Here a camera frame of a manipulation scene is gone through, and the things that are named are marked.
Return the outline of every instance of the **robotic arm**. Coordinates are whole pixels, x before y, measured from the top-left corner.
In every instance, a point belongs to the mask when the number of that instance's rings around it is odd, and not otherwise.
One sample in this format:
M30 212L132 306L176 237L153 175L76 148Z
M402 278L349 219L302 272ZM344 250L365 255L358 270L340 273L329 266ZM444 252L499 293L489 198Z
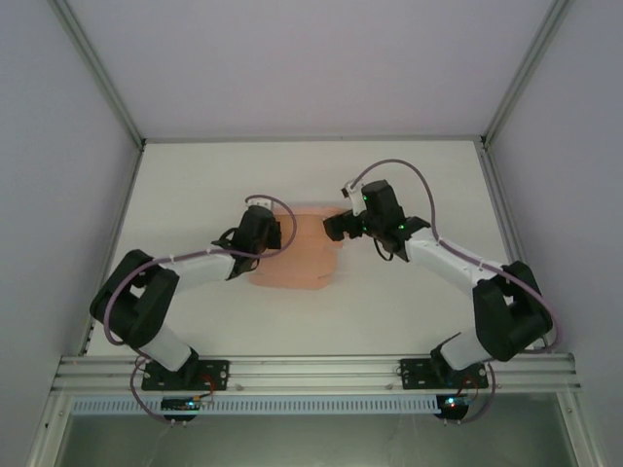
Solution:
M431 351L432 366L442 380L475 363L490 359L508 361L552 329L547 310L525 290L490 269L483 269L482 262L476 266L451 252L435 238L425 220L405 217L386 180L355 186L348 183L342 193L350 199L352 210L324 221L331 239L342 240L345 234L349 238L371 236L390 255L436 272L472 297L474 327ZM456 245L452 248L463 256L478 258ZM527 265L487 265L511 274L538 292Z
M183 262L171 257L139 273L121 291L110 312L110 330L138 354L157 362L160 368L156 371L170 374L180 389L197 379L200 362L197 352L165 324L173 296L205 282L230 280L253 270L259 260L240 253L260 255L266 249L280 249L281 233L270 209L249 205L239 226L212 243L217 250L213 254L206 251ZM127 253L92 301L91 315L104 323L106 307L122 282L153 261L141 250Z

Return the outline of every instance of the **orange cloth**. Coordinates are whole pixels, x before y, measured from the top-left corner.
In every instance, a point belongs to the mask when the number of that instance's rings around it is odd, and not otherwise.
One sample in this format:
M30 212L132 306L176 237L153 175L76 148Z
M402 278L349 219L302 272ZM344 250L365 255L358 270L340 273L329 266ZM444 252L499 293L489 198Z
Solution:
M296 238L280 255L266 258L249 275L252 284L289 289L321 289L331 282L341 241L332 241L322 221L344 212L338 207L293 208L297 220ZM292 219L283 210L275 212L283 241L292 234Z

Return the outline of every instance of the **black mounting plate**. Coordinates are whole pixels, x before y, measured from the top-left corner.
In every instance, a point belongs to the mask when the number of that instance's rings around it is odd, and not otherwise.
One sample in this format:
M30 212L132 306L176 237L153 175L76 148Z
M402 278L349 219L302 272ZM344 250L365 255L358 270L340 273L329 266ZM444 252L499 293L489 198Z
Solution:
M227 381L230 377L228 360L200 360L198 368L197 377L190 383L182 385L176 373L168 371L156 362L150 362L145 366L141 389L143 391L208 392L211 382L215 386L214 391L227 389Z
M445 381L442 381L435 373L430 358L404 358L400 360L400 376L402 377L403 389L454 389L458 391L473 389L469 379L471 377L478 384L479 389L489 387L485 366L475 363L465 370L453 372Z

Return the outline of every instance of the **glass panel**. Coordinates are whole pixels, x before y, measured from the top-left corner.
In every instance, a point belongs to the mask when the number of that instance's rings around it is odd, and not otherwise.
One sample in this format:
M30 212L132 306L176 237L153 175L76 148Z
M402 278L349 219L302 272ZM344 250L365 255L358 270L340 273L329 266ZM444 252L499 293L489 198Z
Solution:
M499 396L481 420L432 415L75 416L57 467L573 467L552 396Z

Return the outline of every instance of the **ventilation slot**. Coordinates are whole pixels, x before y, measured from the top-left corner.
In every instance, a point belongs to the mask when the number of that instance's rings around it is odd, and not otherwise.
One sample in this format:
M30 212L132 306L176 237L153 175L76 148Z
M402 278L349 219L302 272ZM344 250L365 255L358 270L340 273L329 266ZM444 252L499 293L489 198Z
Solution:
M143 396L153 412L160 413L162 397ZM289 415L356 413L439 413L435 396L219 396L204 405L199 415ZM77 396L74 415L132 415L143 411L131 396ZM167 414L182 414L167 411Z

